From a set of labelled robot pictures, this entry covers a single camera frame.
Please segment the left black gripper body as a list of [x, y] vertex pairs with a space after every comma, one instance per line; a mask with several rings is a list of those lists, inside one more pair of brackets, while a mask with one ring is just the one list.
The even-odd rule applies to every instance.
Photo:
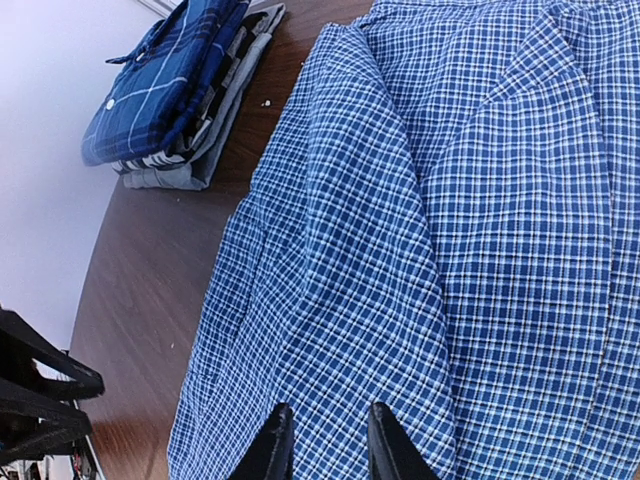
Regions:
[[78, 400], [103, 395], [102, 376], [1, 310], [1, 461], [64, 455], [93, 432]]

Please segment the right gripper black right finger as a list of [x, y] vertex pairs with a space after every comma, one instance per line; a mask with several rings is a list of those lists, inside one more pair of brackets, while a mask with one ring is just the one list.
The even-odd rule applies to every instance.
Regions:
[[367, 448], [371, 479], [439, 479], [391, 409], [382, 402], [373, 403], [369, 408]]

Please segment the blue small-check long sleeve shirt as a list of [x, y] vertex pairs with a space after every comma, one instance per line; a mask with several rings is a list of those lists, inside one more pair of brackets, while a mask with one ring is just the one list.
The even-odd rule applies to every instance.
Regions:
[[168, 447], [298, 479], [386, 403], [443, 479], [639, 466], [639, 5], [378, 1], [319, 35], [229, 219]]

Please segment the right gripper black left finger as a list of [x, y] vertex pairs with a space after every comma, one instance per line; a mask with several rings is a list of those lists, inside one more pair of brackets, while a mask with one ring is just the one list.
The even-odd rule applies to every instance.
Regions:
[[287, 403], [278, 403], [229, 478], [292, 479], [293, 463], [294, 414]]

